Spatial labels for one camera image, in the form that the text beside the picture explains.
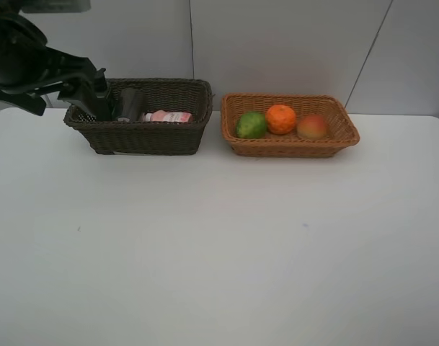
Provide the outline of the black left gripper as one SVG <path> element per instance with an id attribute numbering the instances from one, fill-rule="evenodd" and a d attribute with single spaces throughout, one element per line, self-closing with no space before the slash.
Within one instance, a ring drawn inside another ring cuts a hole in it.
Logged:
<path id="1" fill-rule="evenodd" d="M 105 70 L 88 59 L 49 48 L 45 35 L 29 20 L 15 13 L 0 13 L 0 102 L 42 116 L 46 102 L 31 97 L 38 89 L 56 84 L 84 82 L 104 88 Z M 95 117 L 94 89 L 85 84 L 59 92 L 58 99 Z"/>

